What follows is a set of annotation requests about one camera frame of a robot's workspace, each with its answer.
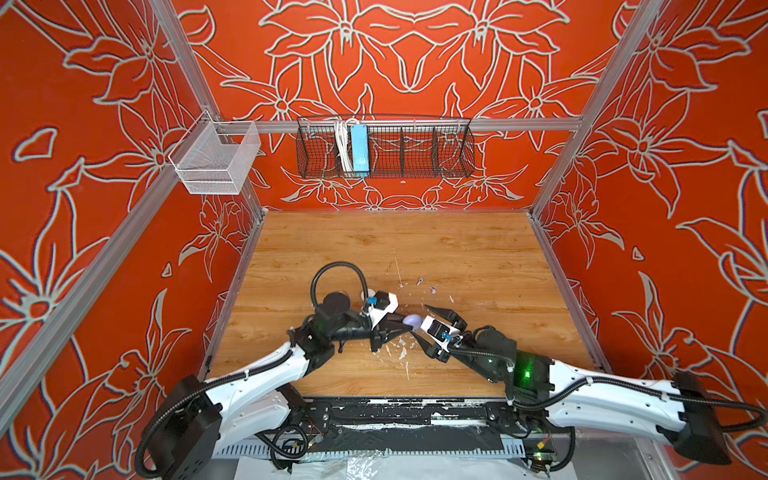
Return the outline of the purple round charging case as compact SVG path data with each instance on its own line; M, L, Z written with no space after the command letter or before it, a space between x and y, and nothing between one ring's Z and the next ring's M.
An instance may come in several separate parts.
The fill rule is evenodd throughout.
M423 318L418 314L410 314L403 318L402 323L410 326L413 330L418 330L423 324Z

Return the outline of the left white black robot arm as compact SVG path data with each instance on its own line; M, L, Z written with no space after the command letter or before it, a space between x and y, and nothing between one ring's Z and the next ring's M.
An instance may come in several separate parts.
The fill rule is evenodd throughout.
M348 268L361 287L368 283L362 270L347 261L321 267L309 289L313 311L301 326L288 332L288 340L277 350L229 375L208 381L194 376L182 379L157 409L142 432L134 458L134 470L144 479L189 479L213 454L248 436L264 441L279 457L297 460L307 446L285 450L276 443L280 435L304 433L289 423L291 413L301 408L292 400L292 382L324 366L349 341L366 340L373 351L413 331L393 293L364 292L362 307L355 311L349 297L332 292L320 299L317 287L324 274Z

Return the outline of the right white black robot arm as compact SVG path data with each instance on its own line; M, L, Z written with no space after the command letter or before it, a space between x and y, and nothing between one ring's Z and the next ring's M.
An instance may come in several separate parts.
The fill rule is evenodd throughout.
M488 382L503 384L508 406L523 421L652 439L681 457L712 465L731 462L726 435L767 424L765 408L710 398L692 374L643 380L583 369L521 351L492 326L470 331L449 309L432 308L425 317L408 315L403 322L428 357L456 359Z

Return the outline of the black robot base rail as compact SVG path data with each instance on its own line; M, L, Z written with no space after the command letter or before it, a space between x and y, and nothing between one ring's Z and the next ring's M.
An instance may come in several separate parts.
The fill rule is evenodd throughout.
M541 462L572 459L576 434L483 398L306 397L262 435L279 460L342 455L446 455Z

